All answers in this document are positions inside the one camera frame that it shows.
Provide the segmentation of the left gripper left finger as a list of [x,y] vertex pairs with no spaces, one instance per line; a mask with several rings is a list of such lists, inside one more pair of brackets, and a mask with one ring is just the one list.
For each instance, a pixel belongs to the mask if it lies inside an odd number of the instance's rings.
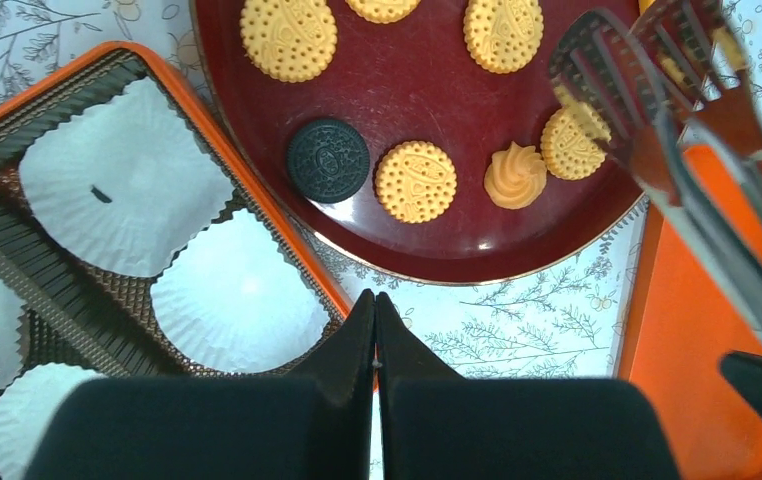
[[87,381],[61,404],[30,479],[365,479],[375,297],[290,372]]

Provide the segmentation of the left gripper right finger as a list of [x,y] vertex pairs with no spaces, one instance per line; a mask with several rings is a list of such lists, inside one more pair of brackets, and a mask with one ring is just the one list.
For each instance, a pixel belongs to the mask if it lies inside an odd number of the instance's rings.
[[654,409],[603,378],[459,375],[375,300],[384,473],[389,479],[676,479]]

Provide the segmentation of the orange cookie tin box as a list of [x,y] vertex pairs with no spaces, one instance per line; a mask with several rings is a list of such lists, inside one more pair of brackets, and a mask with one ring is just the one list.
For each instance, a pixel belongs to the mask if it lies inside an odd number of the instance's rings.
[[0,107],[0,474],[70,386],[282,374],[351,304],[185,80],[106,42]]

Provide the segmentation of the dark red round plate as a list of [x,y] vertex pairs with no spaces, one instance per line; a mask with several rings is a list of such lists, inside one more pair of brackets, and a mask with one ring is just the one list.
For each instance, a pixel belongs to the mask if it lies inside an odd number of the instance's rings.
[[640,199],[548,67],[584,14],[634,1],[194,1],[241,159],[363,264],[438,284],[540,271]]

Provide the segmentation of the metal serving tongs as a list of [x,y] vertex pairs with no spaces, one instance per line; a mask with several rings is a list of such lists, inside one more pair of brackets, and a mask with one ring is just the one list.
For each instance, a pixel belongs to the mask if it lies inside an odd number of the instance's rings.
[[588,10],[548,74],[762,343],[762,124],[721,3],[656,1],[632,25]]

